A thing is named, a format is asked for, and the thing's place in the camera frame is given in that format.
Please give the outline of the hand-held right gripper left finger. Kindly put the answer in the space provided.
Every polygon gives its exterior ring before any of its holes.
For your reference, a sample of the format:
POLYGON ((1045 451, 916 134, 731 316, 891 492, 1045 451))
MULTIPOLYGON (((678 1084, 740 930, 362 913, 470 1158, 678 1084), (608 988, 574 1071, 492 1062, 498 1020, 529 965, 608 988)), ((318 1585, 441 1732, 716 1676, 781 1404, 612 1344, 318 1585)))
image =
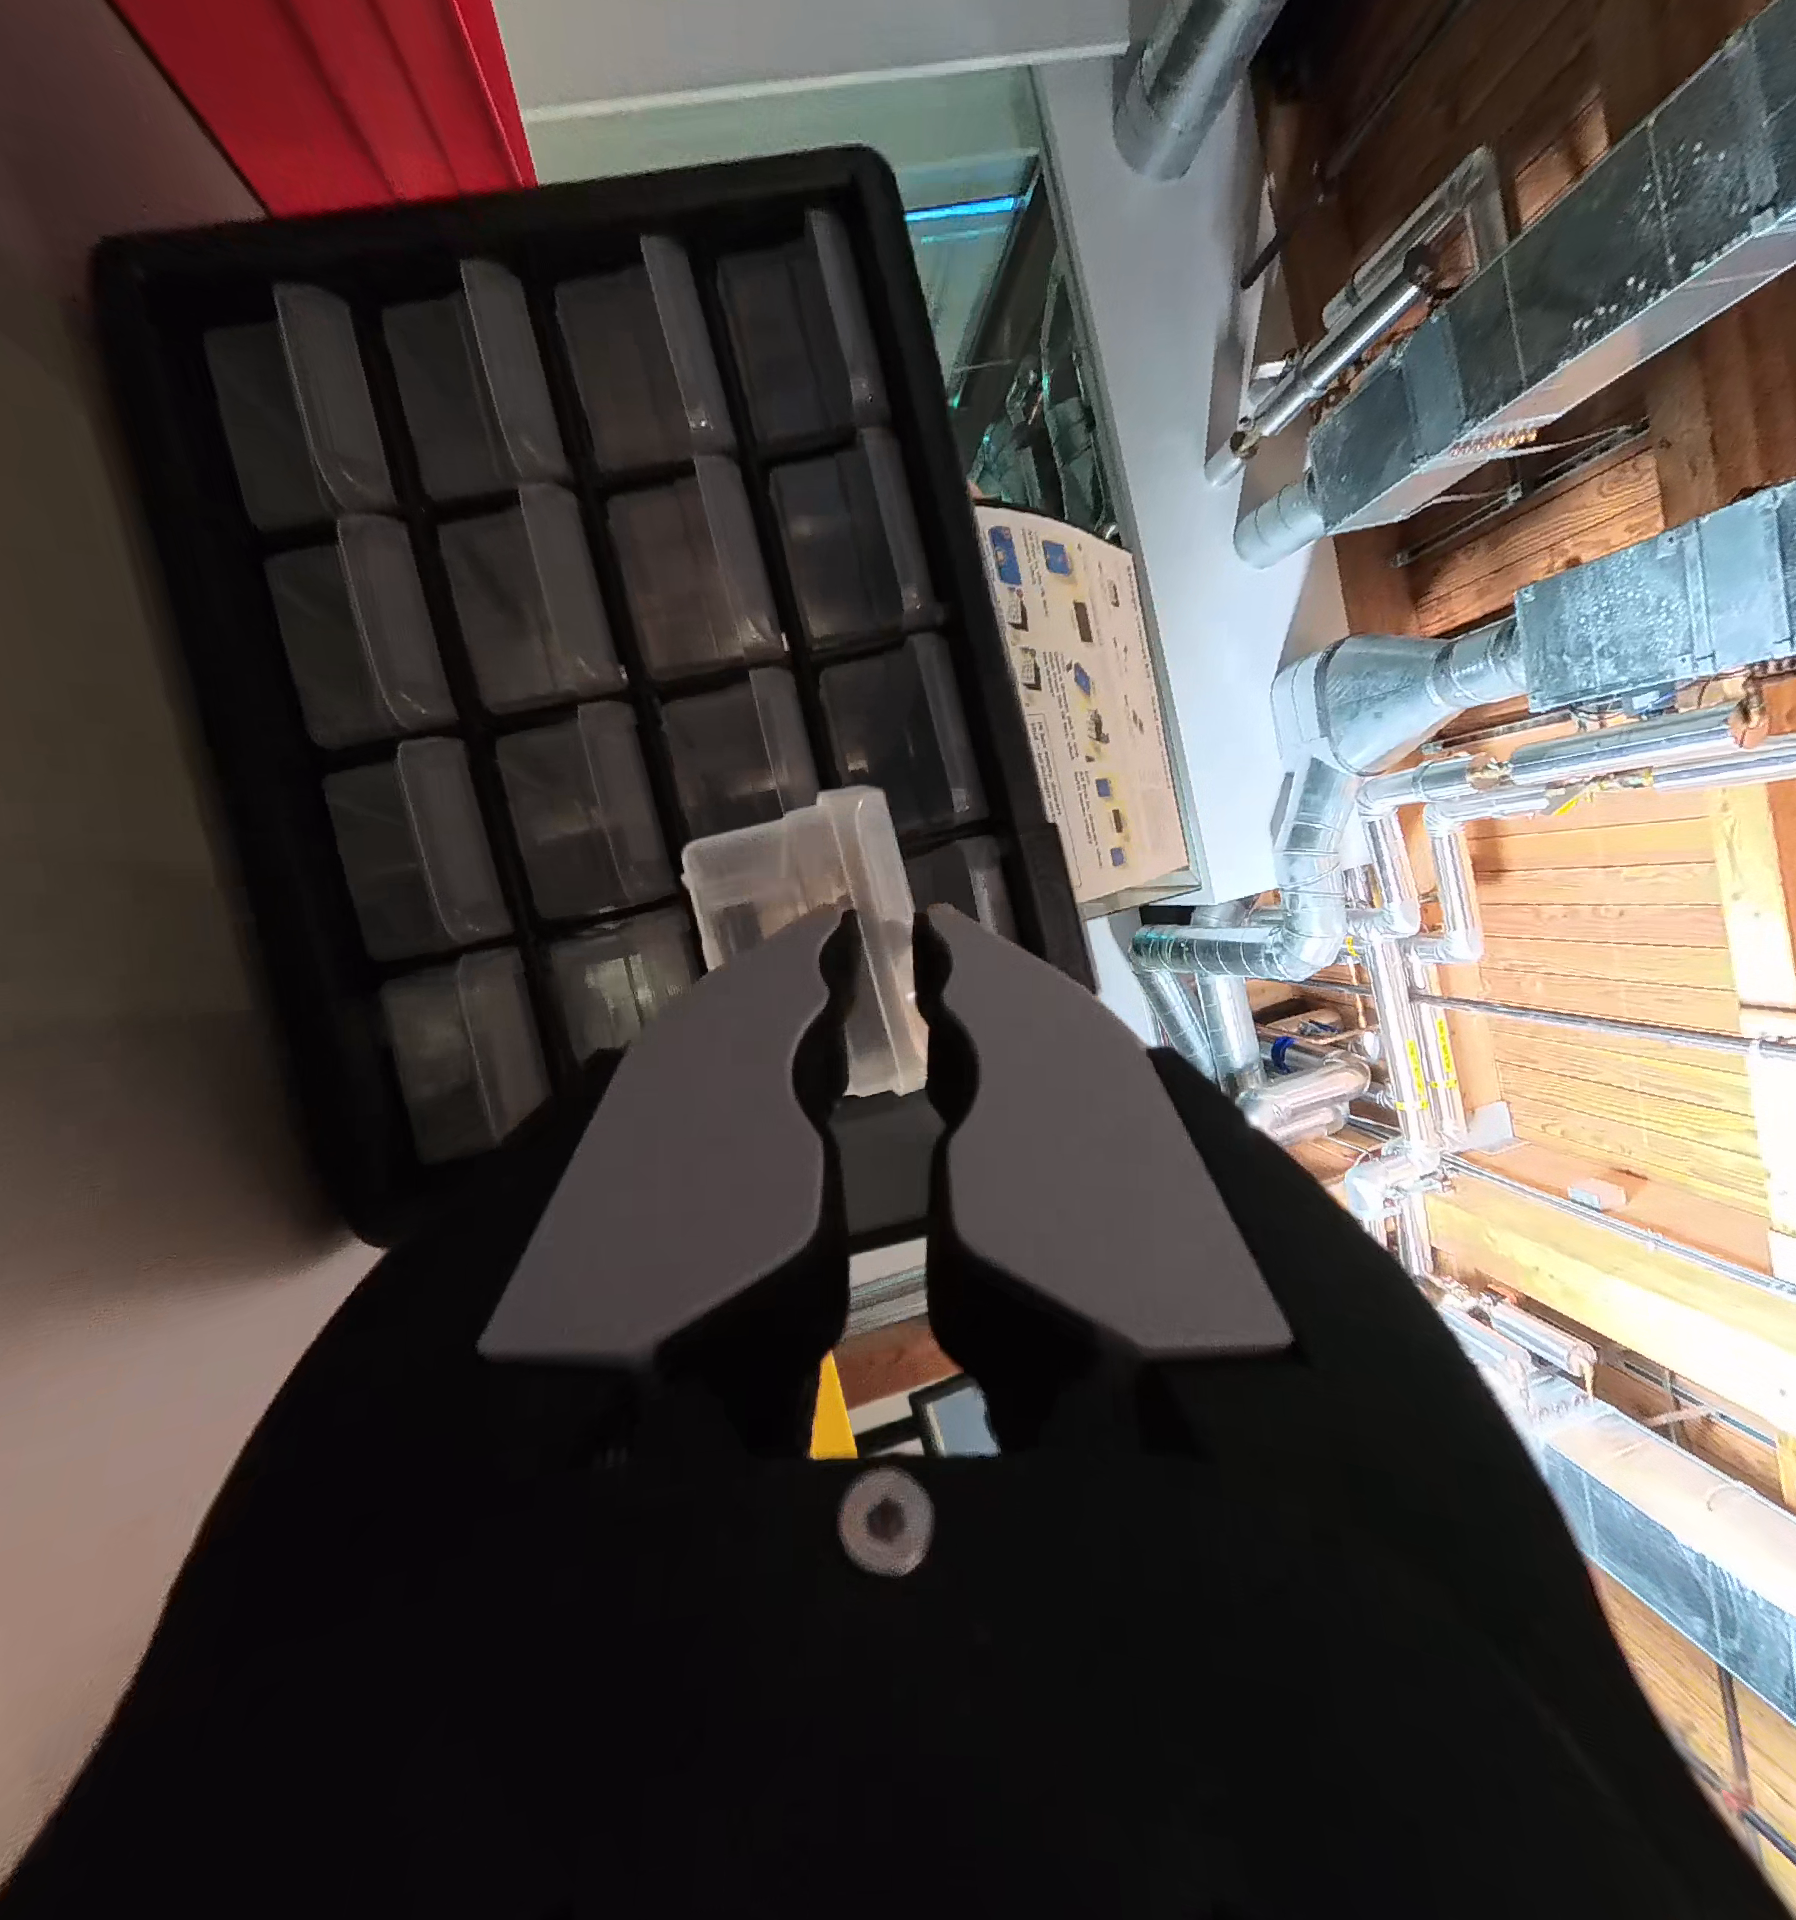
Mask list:
POLYGON ((624 1052, 502 1300, 494 1363, 652 1368, 761 1333, 814 1368, 848 1301, 856 915, 812 911, 702 977, 624 1052))

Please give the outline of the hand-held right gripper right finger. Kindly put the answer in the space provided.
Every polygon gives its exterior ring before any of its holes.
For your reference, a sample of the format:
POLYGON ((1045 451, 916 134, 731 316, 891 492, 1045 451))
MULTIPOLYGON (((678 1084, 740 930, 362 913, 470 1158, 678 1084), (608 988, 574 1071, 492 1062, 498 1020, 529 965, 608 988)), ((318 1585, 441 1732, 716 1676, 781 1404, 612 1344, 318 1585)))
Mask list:
POLYGON ((1261 1358, 1293 1329, 1137 1032, 948 905, 916 919, 935 1225, 1137 1358, 1261 1358))

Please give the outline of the clear plastic drawer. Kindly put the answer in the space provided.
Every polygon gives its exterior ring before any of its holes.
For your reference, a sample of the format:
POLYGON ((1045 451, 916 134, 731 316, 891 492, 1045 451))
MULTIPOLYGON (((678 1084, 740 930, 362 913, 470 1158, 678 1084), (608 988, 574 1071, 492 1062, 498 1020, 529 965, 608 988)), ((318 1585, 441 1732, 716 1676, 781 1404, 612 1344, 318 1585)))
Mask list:
POLYGON ((814 911, 854 911, 864 967, 843 1025, 848 1092, 906 1097, 926 1086, 915 897, 882 789, 830 789, 781 821, 698 837, 684 848, 683 877, 709 969, 814 911))

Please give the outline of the red plastic bin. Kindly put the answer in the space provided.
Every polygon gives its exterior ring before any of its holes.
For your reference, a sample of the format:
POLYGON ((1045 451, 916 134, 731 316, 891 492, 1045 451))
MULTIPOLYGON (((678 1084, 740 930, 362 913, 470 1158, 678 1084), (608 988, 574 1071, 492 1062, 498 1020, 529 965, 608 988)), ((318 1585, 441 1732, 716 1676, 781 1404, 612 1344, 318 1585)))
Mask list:
POLYGON ((115 3, 276 216, 536 186, 492 3, 115 3))

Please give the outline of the silver pipe bundle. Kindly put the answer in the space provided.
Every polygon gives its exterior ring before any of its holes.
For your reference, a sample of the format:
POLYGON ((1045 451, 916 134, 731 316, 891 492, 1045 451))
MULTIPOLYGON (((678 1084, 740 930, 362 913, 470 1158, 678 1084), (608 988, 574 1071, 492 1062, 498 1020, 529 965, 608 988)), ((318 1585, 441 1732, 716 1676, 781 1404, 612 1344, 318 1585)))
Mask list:
POLYGON ((1403 1143, 1348 1178, 1381 1228, 1460 1152, 1495 1149, 1454 1090, 1448 1011, 1421 972, 1479 965, 1470 831, 1554 817, 1609 789, 1718 794, 1796 781, 1796 733, 1758 688, 1679 707, 1679 691, 1796 662, 1796 478, 1526 589, 1511 616, 1448 640, 1351 635, 1273 680, 1288 761, 1273 817, 1277 903, 1223 925, 1139 932, 1142 981, 1196 981, 1231 1020, 1247 980, 1373 969, 1403 1143))

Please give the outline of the printed instruction sheet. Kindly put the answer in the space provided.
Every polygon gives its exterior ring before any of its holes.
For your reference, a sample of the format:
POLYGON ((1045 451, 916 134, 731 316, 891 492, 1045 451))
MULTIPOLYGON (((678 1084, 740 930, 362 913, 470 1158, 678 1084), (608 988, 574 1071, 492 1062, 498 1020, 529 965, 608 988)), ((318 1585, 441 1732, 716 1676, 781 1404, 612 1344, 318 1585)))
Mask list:
POLYGON ((1131 555, 1023 507, 974 505, 1042 801, 1082 909, 1196 880, 1131 555))

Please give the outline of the metal air duct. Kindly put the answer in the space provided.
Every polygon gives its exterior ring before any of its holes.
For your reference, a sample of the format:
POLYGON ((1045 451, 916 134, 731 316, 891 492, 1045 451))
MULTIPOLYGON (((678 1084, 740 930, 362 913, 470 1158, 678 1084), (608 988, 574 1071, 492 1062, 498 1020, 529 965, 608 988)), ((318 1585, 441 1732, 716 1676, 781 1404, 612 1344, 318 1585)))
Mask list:
POLYGON ((1609 1404, 1527 1449, 1585 1557, 1796 1726, 1796 1517, 1609 1404))
POLYGON ((1796 3, 1774 3, 1317 420, 1236 555, 1415 516, 1793 265, 1796 3))

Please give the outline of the glass partition wall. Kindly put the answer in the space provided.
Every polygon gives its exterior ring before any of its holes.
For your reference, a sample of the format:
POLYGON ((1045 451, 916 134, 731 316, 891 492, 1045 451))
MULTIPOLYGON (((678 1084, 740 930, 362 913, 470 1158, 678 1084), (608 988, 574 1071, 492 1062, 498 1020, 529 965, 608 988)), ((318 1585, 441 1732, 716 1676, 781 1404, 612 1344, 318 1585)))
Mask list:
POLYGON ((1124 542, 1042 160, 990 160, 932 205, 910 203, 906 227, 969 490, 1124 542))

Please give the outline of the round metal duct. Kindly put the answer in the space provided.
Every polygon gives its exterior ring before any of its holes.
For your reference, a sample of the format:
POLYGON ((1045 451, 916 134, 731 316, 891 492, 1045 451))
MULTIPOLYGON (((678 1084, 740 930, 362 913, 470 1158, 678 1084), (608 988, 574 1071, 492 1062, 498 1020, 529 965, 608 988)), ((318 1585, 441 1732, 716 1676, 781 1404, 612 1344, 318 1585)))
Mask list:
POLYGON ((1165 3, 1114 65, 1113 137, 1129 170, 1185 176, 1285 3, 1165 3))

